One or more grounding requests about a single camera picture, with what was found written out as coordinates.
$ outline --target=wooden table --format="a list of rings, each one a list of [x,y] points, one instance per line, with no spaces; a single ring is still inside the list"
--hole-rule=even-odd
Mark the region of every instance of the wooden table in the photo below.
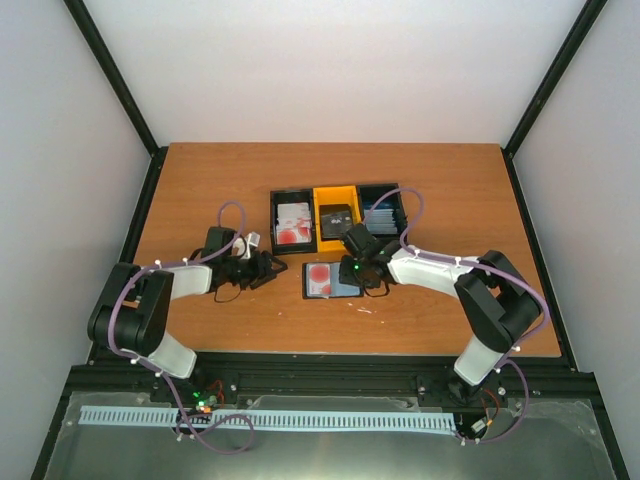
[[[136,263],[177,260],[201,247],[226,200],[244,205],[246,232],[260,233],[261,249],[270,250],[271,190],[388,182],[425,196],[426,215],[411,243],[461,256],[500,250],[540,290],[498,145],[172,144]],[[415,214],[415,198],[404,194],[403,203]],[[236,227],[238,213],[227,210],[223,225]],[[384,298],[303,300],[302,263],[340,254],[280,258],[288,271],[231,303],[214,303],[212,295],[172,302],[168,330],[196,350],[254,352],[444,355],[461,353],[470,338],[451,297],[392,286]],[[559,356],[553,327],[523,345],[522,354]]]

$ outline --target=yellow bin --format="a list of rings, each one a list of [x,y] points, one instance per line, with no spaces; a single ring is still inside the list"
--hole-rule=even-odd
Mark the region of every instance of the yellow bin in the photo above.
[[[355,185],[342,187],[318,187],[313,189],[313,203],[316,214],[316,238],[318,252],[346,251],[340,240],[322,240],[322,222],[320,207],[323,205],[348,205],[351,210],[353,224],[362,221],[358,203],[358,191]]]

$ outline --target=white wall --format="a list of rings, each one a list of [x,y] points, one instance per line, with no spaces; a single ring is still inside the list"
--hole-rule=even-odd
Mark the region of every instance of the white wall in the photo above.
[[[609,2],[516,156],[579,366],[640,478],[640,4]]]
[[[506,142],[584,0],[88,0],[158,141]]]
[[[0,63],[0,465],[14,480],[86,361],[148,157],[62,1],[2,2]]]

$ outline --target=black container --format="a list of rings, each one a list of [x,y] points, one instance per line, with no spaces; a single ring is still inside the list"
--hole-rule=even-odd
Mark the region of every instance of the black container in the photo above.
[[[278,224],[278,205],[282,203],[308,203],[311,212],[311,241],[309,243],[276,243],[276,225]],[[314,253],[318,250],[316,239],[316,213],[313,203],[313,189],[277,190],[271,192],[271,251],[274,255],[289,253]]]
[[[358,203],[360,205],[360,217],[364,219],[364,204],[373,203],[378,200],[385,193],[398,188],[397,183],[378,183],[372,185],[356,185],[356,191],[358,192]],[[400,193],[394,193],[385,199],[391,203],[393,208],[393,219],[396,227],[398,228],[397,234],[378,234],[376,238],[394,240],[399,239],[400,234],[407,228],[407,215],[402,205],[402,197]]]

